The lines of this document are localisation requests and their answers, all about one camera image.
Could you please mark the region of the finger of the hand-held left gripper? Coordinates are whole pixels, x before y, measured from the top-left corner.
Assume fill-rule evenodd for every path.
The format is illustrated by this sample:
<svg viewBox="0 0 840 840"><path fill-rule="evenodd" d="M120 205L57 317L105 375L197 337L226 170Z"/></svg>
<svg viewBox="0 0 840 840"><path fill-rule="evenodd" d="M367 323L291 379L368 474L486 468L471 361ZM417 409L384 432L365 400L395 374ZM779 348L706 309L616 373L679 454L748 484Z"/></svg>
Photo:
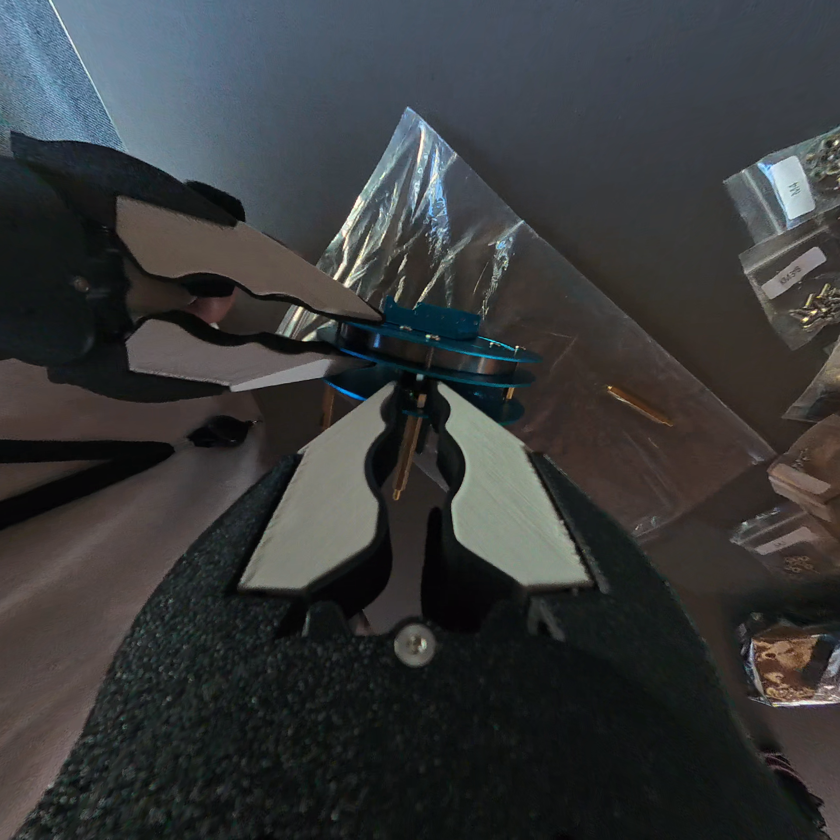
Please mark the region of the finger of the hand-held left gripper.
<svg viewBox="0 0 840 840"><path fill-rule="evenodd" d="M321 380L361 367L360 359L327 342L230 333L192 315L143 318L124 346L133 373L221 385L231 392Z"/></svg>
<svg viewBox="0 0 840 840"><path fill-rule="evenodd" d="M245 223L225 226L117 196L115 232L148 275L231 282L253 298L284 301L340 321L379 324L381 313L351 289Z"/></svg>

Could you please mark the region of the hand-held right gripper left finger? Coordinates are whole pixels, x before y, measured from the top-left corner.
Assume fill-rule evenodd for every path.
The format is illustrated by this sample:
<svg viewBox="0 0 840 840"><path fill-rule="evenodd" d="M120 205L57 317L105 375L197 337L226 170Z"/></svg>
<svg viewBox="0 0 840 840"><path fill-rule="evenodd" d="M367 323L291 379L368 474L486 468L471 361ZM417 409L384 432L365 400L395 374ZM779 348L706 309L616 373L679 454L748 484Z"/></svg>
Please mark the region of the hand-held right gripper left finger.
<svg viewBox="0 0 840 840"><path fill-rule="evenodd" d="M298 452L299 461L238 582L290 599L375 599L392 549L375 457L395 433L383 385Z"/></svg>

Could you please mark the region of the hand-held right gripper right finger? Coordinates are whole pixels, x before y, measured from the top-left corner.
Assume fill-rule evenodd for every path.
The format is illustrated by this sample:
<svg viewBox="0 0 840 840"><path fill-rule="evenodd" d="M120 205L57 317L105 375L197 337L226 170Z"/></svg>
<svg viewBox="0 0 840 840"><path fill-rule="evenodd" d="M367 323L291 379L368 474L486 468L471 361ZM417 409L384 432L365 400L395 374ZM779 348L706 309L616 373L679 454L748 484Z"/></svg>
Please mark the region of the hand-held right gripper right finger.
<svg viewBox="0 0 840 840"><path fill-rule="evenodd" d="M595 581L531 450L448 385L438 385L438 467L456 544L526 593Z"/></svg>

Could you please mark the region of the brass standoff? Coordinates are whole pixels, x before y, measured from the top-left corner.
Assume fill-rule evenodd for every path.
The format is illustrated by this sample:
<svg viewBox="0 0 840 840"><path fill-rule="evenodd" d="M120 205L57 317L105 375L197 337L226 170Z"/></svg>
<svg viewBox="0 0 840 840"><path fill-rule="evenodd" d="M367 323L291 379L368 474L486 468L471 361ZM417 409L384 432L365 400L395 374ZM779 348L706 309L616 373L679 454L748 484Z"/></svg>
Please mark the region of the brass standoff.
<svg viewBox="0 0 840 840"><path fill-rule="evenodd" d="M643 401L640 397L627 392L617 385L606 385L605 393L614 401L630 408L647 420L665 427L674 427L674 422L666 414Z"/></svg>

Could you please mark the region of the blue round base assembly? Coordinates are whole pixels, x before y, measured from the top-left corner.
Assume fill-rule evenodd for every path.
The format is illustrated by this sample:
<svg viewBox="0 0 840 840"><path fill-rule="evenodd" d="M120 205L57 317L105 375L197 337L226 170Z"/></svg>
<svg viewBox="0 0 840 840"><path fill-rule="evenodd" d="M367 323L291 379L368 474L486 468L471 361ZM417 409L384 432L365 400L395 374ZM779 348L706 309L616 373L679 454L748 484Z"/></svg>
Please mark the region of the blue round base assembly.
<svg viewBox="0 0 840 840"><path fill-rule="evenodd" d="M478 314L422 302L405 308L392 297L385 299L382 312L384 321L376 326L342 322L318 331L322 340L365 362L358 370L325 379L322 426L331 423L337 394L362 403L394 385L405 417L392 483L392 498L398 501L432 428L432 384L447 385L491 420L510 426L524 413L517 391L534 383L530 368L541 358L482 335Z"/></svg>

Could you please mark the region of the grey desk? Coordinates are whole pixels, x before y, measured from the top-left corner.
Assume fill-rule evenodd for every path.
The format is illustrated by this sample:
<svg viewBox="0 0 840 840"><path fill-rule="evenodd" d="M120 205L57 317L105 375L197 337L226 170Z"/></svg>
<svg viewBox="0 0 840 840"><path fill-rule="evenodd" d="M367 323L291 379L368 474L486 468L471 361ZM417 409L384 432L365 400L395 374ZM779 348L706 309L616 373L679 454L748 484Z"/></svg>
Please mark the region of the grey desk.
<svg viewBox="0 0 840 840"><path fill-rule="evenodd" d="M55 2L126 149L315 261L404 108L777 452L723 181L838 125L838 2Z"/></svg>

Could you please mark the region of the person's left hand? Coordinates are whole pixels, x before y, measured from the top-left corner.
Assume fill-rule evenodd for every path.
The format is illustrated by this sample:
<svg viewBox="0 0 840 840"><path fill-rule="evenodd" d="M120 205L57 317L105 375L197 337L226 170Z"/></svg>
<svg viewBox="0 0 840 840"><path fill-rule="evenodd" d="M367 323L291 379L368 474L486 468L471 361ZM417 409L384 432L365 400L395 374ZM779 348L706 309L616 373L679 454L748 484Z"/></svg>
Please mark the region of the person's left hand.
<svg viewBox="0 0 840 840"><path fill-rule="evenodd" d="M183 311L207 324L219 324L226 319L236 299L236 289L231 290L231 294L225 297L194 297Z"/></svg>

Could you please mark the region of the person's light garment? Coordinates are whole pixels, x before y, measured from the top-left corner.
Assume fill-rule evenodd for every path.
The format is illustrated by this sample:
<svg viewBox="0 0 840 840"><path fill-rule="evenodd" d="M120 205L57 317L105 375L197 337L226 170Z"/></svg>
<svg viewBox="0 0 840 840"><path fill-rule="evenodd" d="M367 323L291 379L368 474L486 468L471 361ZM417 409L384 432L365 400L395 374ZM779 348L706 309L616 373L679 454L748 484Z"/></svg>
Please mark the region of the person's light garment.
<svg viewBox="0 0 840 840"><path fill-rule="evenodd" d="M55 779L134 618L200 535L270 468L256 397L131 404L2 361L2 439L154 441L137 476L2 531L1 827Z"/></svg>

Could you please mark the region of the large clear plastic bag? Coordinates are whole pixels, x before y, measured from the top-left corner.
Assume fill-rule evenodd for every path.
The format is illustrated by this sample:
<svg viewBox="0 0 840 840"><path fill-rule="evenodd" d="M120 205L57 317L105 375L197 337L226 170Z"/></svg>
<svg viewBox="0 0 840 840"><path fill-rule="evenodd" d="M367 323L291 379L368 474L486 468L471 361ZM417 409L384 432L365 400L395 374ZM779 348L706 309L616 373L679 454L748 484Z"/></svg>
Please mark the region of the large clear plastic bag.
<svg viewBox="0 0 840 840"><path fill-rule="evenodd" d="M515 434L638 538L775 456L409 108L316 266L374 305L477 313L486 336L541 356Z"/></svg>

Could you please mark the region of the pile of small screw bags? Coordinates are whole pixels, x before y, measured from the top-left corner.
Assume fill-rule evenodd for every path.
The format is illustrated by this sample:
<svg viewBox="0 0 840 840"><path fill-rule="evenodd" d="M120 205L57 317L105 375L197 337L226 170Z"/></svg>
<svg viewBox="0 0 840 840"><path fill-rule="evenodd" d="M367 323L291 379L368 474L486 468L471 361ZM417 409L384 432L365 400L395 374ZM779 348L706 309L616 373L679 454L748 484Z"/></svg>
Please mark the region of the pile of small screw bags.
<svg viewBox="0 0 840 840"><path fill-rule="evenodd" d="M839 323L839 131L766 154L725 181L752 238L742 271L772 330L799 350ZM838 340L783 414L805 431L768 467L782 503L738 525L731 542L796 586L838 591ZM769 707L837 706L838 607L755 612L737 630L754 700Z"/></svg>

